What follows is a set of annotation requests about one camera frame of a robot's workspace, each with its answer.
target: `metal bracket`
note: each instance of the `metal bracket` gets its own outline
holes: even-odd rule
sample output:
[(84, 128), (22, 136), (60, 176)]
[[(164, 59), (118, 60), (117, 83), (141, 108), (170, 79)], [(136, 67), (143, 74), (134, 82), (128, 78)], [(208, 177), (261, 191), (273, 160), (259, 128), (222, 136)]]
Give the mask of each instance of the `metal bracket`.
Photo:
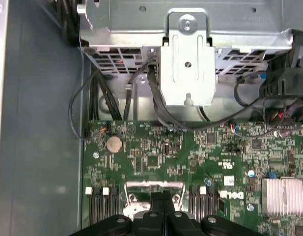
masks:
[(160, 62), (166, 104), (209, 106), (216, 89), (215, 48), (207, 43), (209, 19), (205, 10), (172, 9), (167, 31)]
[(92, 31), (102, 28), (109, 30), (110, 12), (107, 9), (110, 8), (110, 1), (102, 0), (98, 5), (94, 0), (85, 0), (84, 4), (77, 5), (77, 12), (80, 18), (84, 17), (87, 20)]

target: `heatsink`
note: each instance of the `heatsink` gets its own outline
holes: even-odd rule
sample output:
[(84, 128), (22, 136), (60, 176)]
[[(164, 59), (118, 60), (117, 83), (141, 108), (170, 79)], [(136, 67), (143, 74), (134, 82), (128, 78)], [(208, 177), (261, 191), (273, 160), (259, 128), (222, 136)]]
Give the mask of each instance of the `heatsink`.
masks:
[(266, 216), (303, 216), (303, 181), (263, 179), (262, 211)]

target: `aluminum heatsink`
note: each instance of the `aluminum heatsink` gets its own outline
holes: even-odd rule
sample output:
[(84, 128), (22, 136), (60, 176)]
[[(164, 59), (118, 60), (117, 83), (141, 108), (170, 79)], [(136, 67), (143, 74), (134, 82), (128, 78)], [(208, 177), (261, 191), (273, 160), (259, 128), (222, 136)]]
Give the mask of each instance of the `aluminum heatsink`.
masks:
[(262, 211), (267, 216), (303, 216), (303, 181), (263, 179)]

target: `green circuit board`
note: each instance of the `green circuit board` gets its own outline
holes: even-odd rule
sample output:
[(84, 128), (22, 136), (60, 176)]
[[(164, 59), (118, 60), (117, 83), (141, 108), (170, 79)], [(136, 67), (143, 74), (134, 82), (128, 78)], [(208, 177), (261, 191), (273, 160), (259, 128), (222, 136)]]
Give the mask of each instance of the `green circuit board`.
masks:
[[(129, 201), (135, 206), (147, 202), (151, 192), (169, 189), (172, 200), (176, 198), (175, 207), (199, 218), (207, 209), (201, 208), (204, 212), (199, 214), (196, 205), (194, 210), (195, 189), (198, 196), (213, 191), (216, 198), (209, 207), (219, 216), (264, 235), (303, 236), (303, 217), (270, 218), (263, 214), (261, 205), (262, 179), (303, 180), (301, 130), (241, 139), (224, 126), (200, 132), (170, 132), (153, 121), (91, 121), (89, 129), (92, 135), (100, 135), (84, 144), (83, 228), (93, 222), (91, 207), (99, 205), (91, 205), (87, 187), (92, 191), (116, 187), (119, 194), (113, 199), (113, 208), (124, 214), (148, 207), (146, 203), (137, 205), (137, 209), (126, 208)], [(240, 123), (237, 132), (256, 135), (265, 129), (263, 123)], [(103, 206), (112, 202), (104, 201)], [(96, 214), (99, 219), (102, 210)]]

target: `motherboard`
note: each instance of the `motherboard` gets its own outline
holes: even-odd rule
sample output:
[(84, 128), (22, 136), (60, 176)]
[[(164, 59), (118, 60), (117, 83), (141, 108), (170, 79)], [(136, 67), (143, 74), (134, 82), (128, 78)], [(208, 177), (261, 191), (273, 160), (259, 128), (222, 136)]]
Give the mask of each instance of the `motherboard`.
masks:
[[(267, 129), (236, 125), (247, 136)], [(157, 121), (90, 121), (89, 132), (83, 228), (114, 214), (134, 218), (149, 210), (152, 192), (169, 190), (175, 209), (197, 221), (215, 214), (263, 235), (303, 236), (303, 130), (243, 139), (227, 125), (187, 132)]]

